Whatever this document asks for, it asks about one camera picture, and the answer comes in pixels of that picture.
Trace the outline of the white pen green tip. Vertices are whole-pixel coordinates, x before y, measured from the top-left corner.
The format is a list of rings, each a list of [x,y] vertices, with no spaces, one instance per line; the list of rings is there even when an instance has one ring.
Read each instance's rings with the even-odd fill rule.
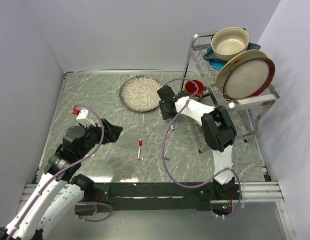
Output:
[[[168,122],[169,122],[169,124],[170,124],[170,129],[171,129],[172,131],[174,131],[175,128],[174,128],[173,122],[172,122],[172,120],[171,120],[170,118],[168,119]]]

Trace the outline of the white pen red tip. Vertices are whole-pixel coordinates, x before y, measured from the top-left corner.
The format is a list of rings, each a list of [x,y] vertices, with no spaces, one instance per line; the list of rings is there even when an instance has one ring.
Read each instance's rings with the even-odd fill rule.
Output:
[[[137,160],[142,159],[142,146],[138,146],[138,154],[137,154]]]

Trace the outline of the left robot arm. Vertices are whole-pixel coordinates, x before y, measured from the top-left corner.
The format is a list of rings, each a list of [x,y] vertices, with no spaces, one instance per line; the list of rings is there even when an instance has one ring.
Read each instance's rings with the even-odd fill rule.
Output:
[[[0,227],[0,240],[43,240],[71,207],[90,200],[93,180],[74,174],[91,156],[90,151],[117,142],[122,130],[104,118],[94,123],[87,117],[70,127],[26,204],[7,226]]]

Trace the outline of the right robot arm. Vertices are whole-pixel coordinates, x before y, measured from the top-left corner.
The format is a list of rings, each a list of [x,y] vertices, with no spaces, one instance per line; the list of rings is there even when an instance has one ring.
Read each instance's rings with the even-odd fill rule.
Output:
[[[204,140],[213,152],[215,172],[212,178],[212,193],[219,199],[225,199],[235,186],[232,149],[237,136],[227,109],[224,106],[205,105],[183,92],[175,94],[168,85],[157,90],[157,94],[163,119],[185,115],[202,127]]]

